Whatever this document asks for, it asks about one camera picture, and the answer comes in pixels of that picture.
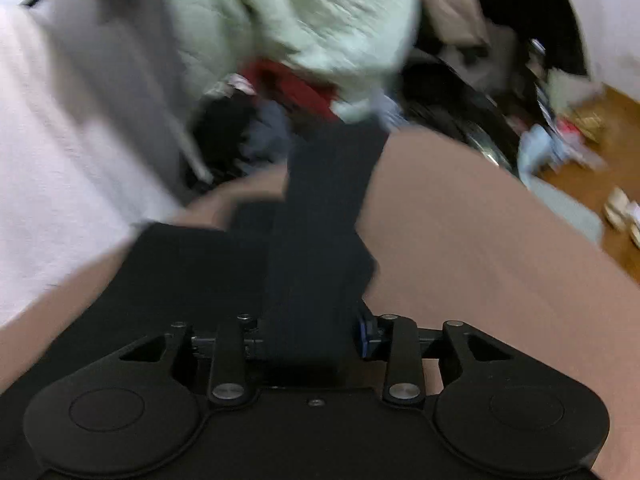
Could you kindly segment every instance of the bolt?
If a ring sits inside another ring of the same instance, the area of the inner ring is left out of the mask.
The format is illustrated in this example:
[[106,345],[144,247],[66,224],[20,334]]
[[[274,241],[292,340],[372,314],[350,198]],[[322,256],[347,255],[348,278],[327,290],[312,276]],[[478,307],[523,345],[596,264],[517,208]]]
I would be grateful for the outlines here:
[[234,400],[238,397],[242,397],[242,394],[244,394],[244,388],[241,384],[237,383],[222,383],[213,388],[211,393],[214,397],[221,400]]
[[415,399],[420,395],[420,388],[411,383],[397,383],[389,388],[389,395],[401,400]]

